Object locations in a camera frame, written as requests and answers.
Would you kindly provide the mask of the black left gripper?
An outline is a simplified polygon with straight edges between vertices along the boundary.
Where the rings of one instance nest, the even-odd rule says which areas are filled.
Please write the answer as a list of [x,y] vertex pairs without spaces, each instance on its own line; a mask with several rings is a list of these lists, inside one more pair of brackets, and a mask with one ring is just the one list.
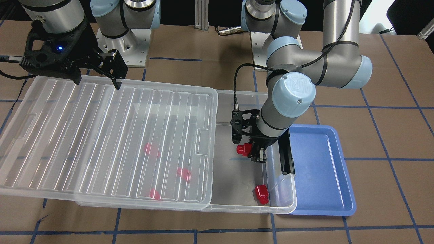
[[267,148],[278,142],[280,136],[289,129],[271,125],[259,109],[234,109],[231,112],[230,125],[232,142],[236,145],[252,143],[248,158],[257,163],[267,162]]

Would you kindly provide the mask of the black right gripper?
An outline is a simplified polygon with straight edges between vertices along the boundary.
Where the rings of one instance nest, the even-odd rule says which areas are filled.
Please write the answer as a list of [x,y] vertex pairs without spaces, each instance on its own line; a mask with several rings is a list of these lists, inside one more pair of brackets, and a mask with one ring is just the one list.
[[128,67],[117,49],[102,52],[88,20],[71,31],[47,32],[40,20],[31,23],[20,67],[37,76],[72,80],[78,85],[81,68],[99,68],[99,74],[113,82],[116,90],[126,78]]

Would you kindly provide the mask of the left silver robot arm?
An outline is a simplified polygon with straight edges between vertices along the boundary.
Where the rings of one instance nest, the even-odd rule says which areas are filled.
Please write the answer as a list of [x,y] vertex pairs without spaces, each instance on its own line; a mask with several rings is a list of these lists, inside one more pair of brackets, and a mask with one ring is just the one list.
[[[303,115],[316,97],[316,86],[359,89],[369,81],[373,65],[359,50],[361,0],[325,0],[323,47],[302,48],[297,37],[307,18],[298,0],[245,0],[241,27],[246,32],[269,33],[264,44],[265,66],[243,67],[267,71],[267,100],[259,111],[240,111],[234,87],[232,141],[237,153],[253,162],[265,163],[267,148],[277,142]],[[243,136],[249,141],[239,145]]]

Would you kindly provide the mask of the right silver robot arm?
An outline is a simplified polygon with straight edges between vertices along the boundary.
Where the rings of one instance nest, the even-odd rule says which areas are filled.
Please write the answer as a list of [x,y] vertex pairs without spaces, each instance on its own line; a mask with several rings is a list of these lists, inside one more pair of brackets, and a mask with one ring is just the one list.
[[93,32],[79,0],[21,0],[32,20],[20,67],[32,75],[72,80],[81,68],[108,77],[121,88],[128,63],[124,56],[140,53],[134,30],[157,29],[159,0],[91,0],[90,9],[102,37]]

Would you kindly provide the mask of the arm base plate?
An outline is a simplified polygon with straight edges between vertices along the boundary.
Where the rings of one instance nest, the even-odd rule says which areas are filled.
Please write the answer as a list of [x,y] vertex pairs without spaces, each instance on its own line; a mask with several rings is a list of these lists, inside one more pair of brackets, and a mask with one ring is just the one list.
[[298,36],[296,39],[293,37],[281,37],[274,40],[270,33],[250,32],[252,54],[255,65],[266,65],[267,57],[269,56],[268,47],[281,47],[285,43],[294,44],[303,49],[303,45]]
[[96,37],[99,48],[105,52],[108,52],[112,49],[118,50],[128,67],[146,67],[149,57],[152,30],[131,29],[123,37],[111,39],[105,37],[101,30],[98,29]]

